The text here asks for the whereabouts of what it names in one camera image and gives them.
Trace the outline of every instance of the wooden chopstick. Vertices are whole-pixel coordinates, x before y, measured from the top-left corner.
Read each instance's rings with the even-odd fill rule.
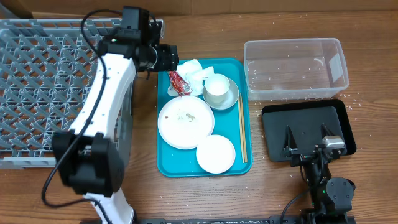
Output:
[[[246,151],[246,132],[244,130],[244,113],[243,113],[243,99],[242,99],[242,94],[239,96],[239,100],[241,102],[241,126],[242,126],[242,133],[243,133],[243,154],[244,154],[244,163],[248,162],[248,152]]]
[[[242,150],[242,163],[244,163],[244,146],[243,146],[243,132],[242,132],[242,113],[241,113],[241,96],[238,97],[238,113],[239,113],[239,130],[241,132],[241,150]]]

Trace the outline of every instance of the black tray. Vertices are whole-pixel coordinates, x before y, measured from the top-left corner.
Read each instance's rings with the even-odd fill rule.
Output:
[[[286,126],[292,130],[297,147],[302,152],[312,152],[322,140],[321,124],[345,141],[342,155],[352,155],[356,145],[349,125],[348,115],[341,100],[309,101],[285,105],[270,105],[262,109],[262,122],[266,133],[268,155],[274,162],[289,161],[282,156]]]

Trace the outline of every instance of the dirty plate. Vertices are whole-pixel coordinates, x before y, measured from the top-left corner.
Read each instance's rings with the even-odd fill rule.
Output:
[[[215,119],[210,107],[194,96],[178,96],[159,113],[157,126],[163,140],[177,149],[194,149],[211,135]]]

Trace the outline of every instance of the white saucer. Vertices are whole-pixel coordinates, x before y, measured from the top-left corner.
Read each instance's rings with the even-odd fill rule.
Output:
[[[224,136],[211,135],[203,139],[197,148],[199,166],[211,174],[222,174],[235,162],[235,148]]]
[[[214,103],[212,102],[209,97],[206,88],[203,89],[203,99],[206,101],[206,103],[213,109],[216,110],[225,110],[230,107],[232,107],[238,100],[239,97],[239,89],[238,86],[232,79],[229,79],[229,90],[226,93],[226,98],[224,101],[220,103]]]
[[[157,118],[163,140],[177,149],[194,149],[212,134],[215,119],[211,108],[195,96],[178,96],[164,105]]]

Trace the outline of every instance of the blue tray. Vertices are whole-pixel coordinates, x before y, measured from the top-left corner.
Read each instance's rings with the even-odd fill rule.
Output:
[[[204,171],[196,159],[196,149],[181,150],[168,145],[157,132],[157,167],[167,177],[205,177],[214,175],[241,175],[249,171],[253,164],[251,132],[248,108],[248,95],[246,79],[242,64],[232,58],[203,59],[199,60],[203,68],[214,67],[215,73],[226,75],[238,86],[243,98],[244,128],[246,132],[246,151],[248,162],[242,162],[241,137],[239,130],[238,104],[224,111],[213,110],[215,127],[213,134],[219,134],[228,138],[235,147],[236,158],[232,167],[222,174],[209,174]],[[157,115],[163,106],[173,97],[167,94],[170,85],[169,76],[165,72],[159,72],[157,89]]]

